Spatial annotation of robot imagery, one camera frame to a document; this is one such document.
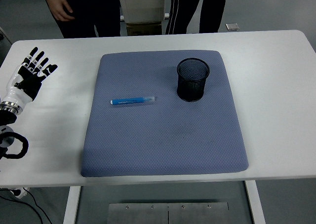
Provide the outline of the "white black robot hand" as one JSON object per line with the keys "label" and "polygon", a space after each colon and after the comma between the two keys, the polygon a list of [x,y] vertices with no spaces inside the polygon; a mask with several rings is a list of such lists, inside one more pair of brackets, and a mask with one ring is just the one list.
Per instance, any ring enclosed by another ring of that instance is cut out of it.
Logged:
{"label": "white black robot hand", "polygon": [[44,51],[38,50],[37,47],[33,48],[14,71],[6,86],[7,94],[0,101],[1,110],[21,113],[36,98],[42,82],[58,68],[56,64],[48,63]]}

